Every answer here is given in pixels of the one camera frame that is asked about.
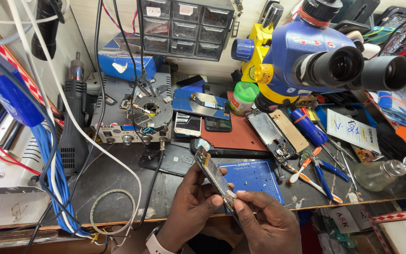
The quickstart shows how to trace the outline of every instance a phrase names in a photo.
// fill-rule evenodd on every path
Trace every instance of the blue-handled pliers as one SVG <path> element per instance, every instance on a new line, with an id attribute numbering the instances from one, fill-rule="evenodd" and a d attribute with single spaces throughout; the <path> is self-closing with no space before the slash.
<path id="1" fill-rule="evenodd" d="M 320 169 L 320 161 L 319 159 L 314 156 L 310 155 L 311 161 L 314 163 L 314 169 L 316 170 L 317 178 L 319 179 L 320 184 L 322 185 L 322 189 L 324 190 L 325 194 L 330 200 L 333 200 L 333 195 L 332 192 L 330 191 L 330 188 L 328 187 L 327 182 L 324 179 L 324 173 L 322 172 L 322 169 Z"/>
<path id="2" fill-rule="evenodd" d="M 346 176 L 346 174 L 344 174 L 341 170 L 335 168 L 333 165 L 319 159 L 319 163 L 322 167 L 324 167 L 327 170 L 332 171 L 333 173 L 335 173 L 335 175 L 341 177 L 344 181 L 346 182 L 350 182 L 350 178 L 348 176 Z"/>

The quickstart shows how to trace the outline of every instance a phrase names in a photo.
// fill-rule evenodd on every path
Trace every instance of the wristwatch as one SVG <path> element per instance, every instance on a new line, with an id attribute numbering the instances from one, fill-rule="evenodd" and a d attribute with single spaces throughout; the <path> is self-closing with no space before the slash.
<path id="1" fill-rule="evenodd" d="M 161 244 L 156 239 L 156 234 L 160 231 L 162 225 L 157 226 L 150 235 L 147 237 L 147 249 L 150 254 L 182 254 L 183 248 L 181 248 L 177 253 L 168 251 L 161 246 Z"/>

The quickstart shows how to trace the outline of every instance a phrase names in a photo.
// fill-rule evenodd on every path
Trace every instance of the white watch strap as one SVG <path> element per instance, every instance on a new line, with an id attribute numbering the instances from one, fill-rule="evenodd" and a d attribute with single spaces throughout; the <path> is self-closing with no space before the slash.
<path id="1" fill-rule="evenodd" d="M 148 239 L 146 244 L 150 254 L 176 254 L 164 249 L 164 247 L 162 247 L 161 244 L 157 241 L 155 234 L 152 234 L 150 236 L 150 239 Z"/>

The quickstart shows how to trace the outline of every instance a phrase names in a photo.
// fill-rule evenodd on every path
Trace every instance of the glass bottle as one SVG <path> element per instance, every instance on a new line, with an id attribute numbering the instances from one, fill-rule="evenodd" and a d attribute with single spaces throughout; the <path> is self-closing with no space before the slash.
<path id="1" fill-rule="evenodd" d="M 360 163 L 353 169 L 355 179 L 370 191 L 382 191 L 406 174 L 406 166 L 396 160 Z"/>

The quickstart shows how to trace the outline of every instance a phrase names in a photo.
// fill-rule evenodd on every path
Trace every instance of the drawer label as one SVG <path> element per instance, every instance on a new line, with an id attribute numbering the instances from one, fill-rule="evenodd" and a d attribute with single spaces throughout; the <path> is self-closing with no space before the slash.
<path id="1" fill-rule="evenodd" d="M 192 6 L 180 5 L 180 14 L 190 16 L 193 12 L 194 8 Z"/>
<path id="2" fill-rule="evenodd" d="M 160 17 L 161 8 L 147 6 L 147 16 Z"/>

